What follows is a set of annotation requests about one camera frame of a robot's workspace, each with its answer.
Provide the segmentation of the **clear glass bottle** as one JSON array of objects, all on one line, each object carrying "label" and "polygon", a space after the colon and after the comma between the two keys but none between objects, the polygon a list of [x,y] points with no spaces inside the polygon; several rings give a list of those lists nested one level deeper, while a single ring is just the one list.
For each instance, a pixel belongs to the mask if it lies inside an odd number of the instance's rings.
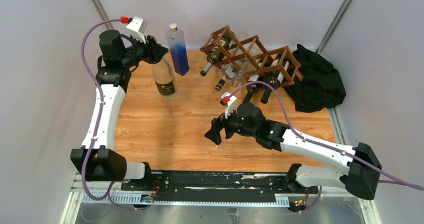
[{"label": "clear glass bottle", "polygon": [[[252,56],[252,58],[256,58],[260,52],[261,51],[259,48],[252,47],[252,49],[249,51],[249,54]],[[238,49],[236,51],[236,55],[240,55],[240,54],[242,54],[242,51]],[[242,57],[241,59],[236,60],[235,63],[238,64],[239,69],[235,68],[235,66],[232,64],[234,78],[232,80],[231,85],[234,88],[236,88],[239,85],[239,83],[247,77],[248,72],[252,69],[252,64],[247,57]]]}]

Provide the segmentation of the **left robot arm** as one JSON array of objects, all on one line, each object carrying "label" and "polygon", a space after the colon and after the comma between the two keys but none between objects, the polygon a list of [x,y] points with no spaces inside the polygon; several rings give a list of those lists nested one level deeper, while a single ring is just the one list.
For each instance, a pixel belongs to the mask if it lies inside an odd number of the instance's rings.
[{"label": "left robot arm", "polygon": [[93,116],[81,147],[71,150],[70,160],[87,182],[131,180],[140,190],[149,190],[153,185],[150,165],[128,161],[115,152],[115,130],[132,72],[142,61],[157,64],[168,49],[152,35],[142,42],[117,30],[102,32],[99,46]]}]

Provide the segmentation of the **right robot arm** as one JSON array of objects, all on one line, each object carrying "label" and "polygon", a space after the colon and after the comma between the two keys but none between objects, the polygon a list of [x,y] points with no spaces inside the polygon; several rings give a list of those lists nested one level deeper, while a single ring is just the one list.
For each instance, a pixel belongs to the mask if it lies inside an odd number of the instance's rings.
[{"label": "right robot arm", "polygon": [[228,108],[213,118],[204,136],[220,145],[221,130],[225,131],[226,139],[233,134],[253,137],[268,150],[295,153],[323,163],[323,166],[292,164],[285,177],[286,188],[292,193],[322,186],[345,189],[364,200],[375,198],[382,165],[366,143],[340,145],[299,133],[287,124],[266,119],[261,109],[250,102],[242,103],[237,109]]}]

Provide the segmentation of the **clear bottle black label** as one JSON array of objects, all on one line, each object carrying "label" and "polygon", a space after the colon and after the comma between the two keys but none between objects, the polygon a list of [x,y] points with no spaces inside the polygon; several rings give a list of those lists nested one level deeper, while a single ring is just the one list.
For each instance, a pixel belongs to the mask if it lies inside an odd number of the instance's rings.
[{"label": "clear bottle black label", "polygon": [[156,64],[152,64],[151,69],[159,94],[166,99],[174,98],[178,88],[170,63],[163,57]]}]

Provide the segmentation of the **olive green wine bottle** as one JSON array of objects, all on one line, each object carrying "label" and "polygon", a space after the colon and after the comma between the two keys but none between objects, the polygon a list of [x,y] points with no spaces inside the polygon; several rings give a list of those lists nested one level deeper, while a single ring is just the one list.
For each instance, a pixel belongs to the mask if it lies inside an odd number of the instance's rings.
[{"label": "olive green wine bottle", "polygon": [[[224,34],[223,38],[221,38],[218,42],[227,51],[229,50],[231,45],[234,43],[231,36],[228,35],[227,33]],[[217,46],[211,48],[207,52],[207,55],[206,55],[207,63],[204,66],[204,68],[200,71],[200,75],[203,76],[203,77],[206,76],[207,73],[209,72],[209,70],[211,69],[211,67],[213,65],[221,62],[222,59],[224,58],[224,56],[225,55],[222,53],[222,51]]]}]

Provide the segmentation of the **blue square glass bottle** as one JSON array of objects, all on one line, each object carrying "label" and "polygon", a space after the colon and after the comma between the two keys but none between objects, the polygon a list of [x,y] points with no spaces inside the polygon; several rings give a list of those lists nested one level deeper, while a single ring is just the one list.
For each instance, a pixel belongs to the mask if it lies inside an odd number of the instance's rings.
[{"label": "blue square glass bottle", "polygon": [[166,39],[174,70],[177,74],[184,76],[189,71],[184,32],[178,28],[176,23],[171,23],[166,32]]}]

